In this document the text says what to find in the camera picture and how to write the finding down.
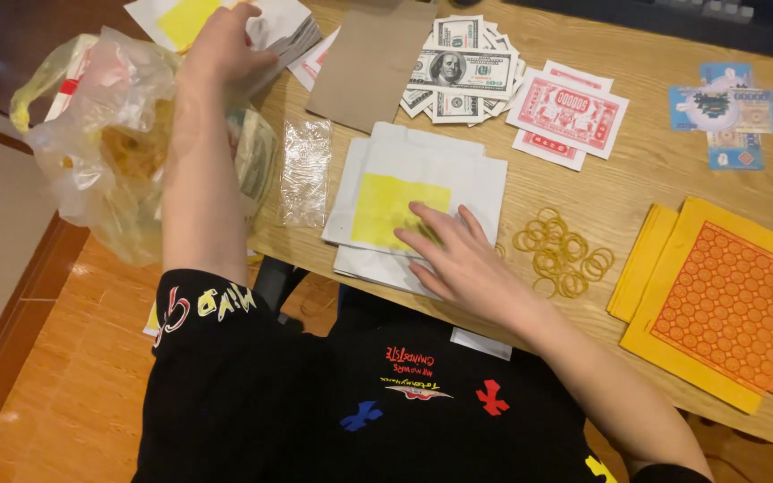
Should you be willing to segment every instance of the orange circle pattern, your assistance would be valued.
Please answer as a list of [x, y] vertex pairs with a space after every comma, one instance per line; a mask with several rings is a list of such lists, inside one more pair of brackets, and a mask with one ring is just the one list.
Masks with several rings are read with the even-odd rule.
[[773, 254], [706, 222], [677, 280], [651, 334], [751, 390], [773, 391]]

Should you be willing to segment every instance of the wooden floor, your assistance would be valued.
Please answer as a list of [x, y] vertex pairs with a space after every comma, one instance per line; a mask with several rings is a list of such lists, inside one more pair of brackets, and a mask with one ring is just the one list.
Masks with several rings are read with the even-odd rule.
[[[130, 480], [153, 364], [152, 338], [142, 329], [159, 278], [158, 267], [127, 267], [89, 238], [0, 414], [0, 482]], [[337, 292], [336, 282], [310, 275], [284, 312], [326, 335]], [[689, 421], [718, 482], [773, 482], [773, 445], [693, 415]], [[603, 436], [591, 426], [586, 433], [627, 481]]]

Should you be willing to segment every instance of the pile of rubber bands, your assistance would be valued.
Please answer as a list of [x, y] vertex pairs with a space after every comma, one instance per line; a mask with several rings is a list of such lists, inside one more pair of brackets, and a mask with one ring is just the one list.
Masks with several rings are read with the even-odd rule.
[[535, 219], [514, 234], [512, 245], [521, 252], [532, 253], [532, 269], [542, 280], [553, 283], [548, 297], [561, 295], [576, 298], [589, 290], [590, 282], [604, 278], [615, 257], [610, 248], [589, 251], [589, 244], [579, 233], [569, 231], [555, 208], [542, 208]]

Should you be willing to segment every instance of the keyboard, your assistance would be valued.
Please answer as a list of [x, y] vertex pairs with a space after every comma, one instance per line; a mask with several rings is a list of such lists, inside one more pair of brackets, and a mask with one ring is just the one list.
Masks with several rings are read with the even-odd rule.
[[507, 0], [773, 57], [773, 0]]

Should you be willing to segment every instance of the clear plastic wrapper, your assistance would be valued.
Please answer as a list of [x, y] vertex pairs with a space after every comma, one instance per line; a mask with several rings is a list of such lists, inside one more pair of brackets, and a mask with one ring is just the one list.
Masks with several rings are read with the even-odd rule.
[[[171, 51], [104, 27], [96, 43], [80, 36], [53, 51], [11, 100], [11, 120], [26, 131], [32, 101], [63, 81], [78, 84], [25, 140], [60, 216], [91, 228], [100, 243], [135, 266], [161, 258], [162, 173], [180, 61]], [[68, 75], [75, 63], [83, 75]], [[59, 92], [56, 103], [62, 97]], [[226, 120], [244, 215], [251, 219], [270, 186], [276, 135], [248, 102], [227, 103]]]
[[331, 123], [285, 121], [285, 165], [279, 184], [279, 222], [323, 227], [330, 181]]

